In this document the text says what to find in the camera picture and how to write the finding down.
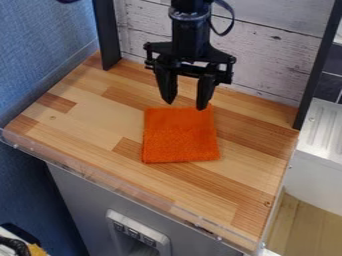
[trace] wooden tabletop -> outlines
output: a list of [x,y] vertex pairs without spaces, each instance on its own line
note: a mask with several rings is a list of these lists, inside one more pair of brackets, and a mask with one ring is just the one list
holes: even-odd
[[[155,77],[127,60],[110,71],[100,63],[99,54],[90,57],[5,130],[44,146],[38,153],[77,172],[89,166],[92,181],[190,222],[200,216],[207,230],[254,251],[297,140],[291,129],[297,110],[217,88],[211,103],[221,159],[146,165],[140,160],[143,110],[166,106]],[[180,79],[173,106],[195,106],[195,84]],[[10,133],[6,137],[31,147]]]

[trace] wooden board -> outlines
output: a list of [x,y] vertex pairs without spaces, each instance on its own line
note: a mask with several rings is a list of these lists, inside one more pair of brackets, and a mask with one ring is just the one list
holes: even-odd
[[[142,62],[142,45],[170,41],[168,6],[160,0],[120,0],[117,5],[123,54]],[[298,106],[321,42],[332,1],[233,1],[238,21],[225,37],[212,33],[218,49],[238,57],[229,88]],[[223,31],[230,22],[220,8],[213,22]],[[317,29],[311,33],[309,28]]]
[[[195,83],[180,79],[175,106],[195,105]],[[155,77],[126,60],[103,71],[96,54],[6,127],[23,139],[5,136],[254,251],[297,140],[291,129],[296,109],[223,88],[211,103],[220,160],[143,164],[143,110],[166,106]]]
[[290,236],[299,200],[285,194],[280,203],[278,214],[271,228],[267,241],[267,249],[279,255],[284,255]]
[[342,216],[285,194],[267,249],[283,256],[336,256],[342,251]]
[[[171,0],[142,0],[162,5],[170,5]],[[244,22],[260,24],[305,35],[323,37],[323,33],[329,19],[333,0],[229,0],[237,14],[237,19]],[[227,12],[217,6],[213,6],[213,14],[220,17],[228,17]]]

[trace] orange towel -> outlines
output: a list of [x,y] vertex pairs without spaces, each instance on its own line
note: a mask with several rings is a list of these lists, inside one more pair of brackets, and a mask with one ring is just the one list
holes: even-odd
[[217,160],[220,154],[212,106],[145,110],[142,161],[168,163]]

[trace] wooden floor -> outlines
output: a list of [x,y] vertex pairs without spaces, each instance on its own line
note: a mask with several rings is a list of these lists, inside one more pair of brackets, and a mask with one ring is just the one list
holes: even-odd
[[[196,82],[180,79],[173,106],[195,106]],[[200,222],[254,251],[297,140],[291,129],[297,110],[224,88],[216,89],[211,103],[220,160],[143,164],[144,109],[168,105],[143,65],[122,60],[106,72],[96,54],[6,127],[26,144],[5,135],[92,181]]]
[[285,194],[267,249],[281,256],[342,255],[342,217]]

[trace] yellow object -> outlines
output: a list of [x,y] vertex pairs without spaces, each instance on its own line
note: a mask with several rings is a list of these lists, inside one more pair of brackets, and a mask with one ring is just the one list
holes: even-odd
[[36,244],[29,244],[28,248],[32,256],[46,256],[47,253]]

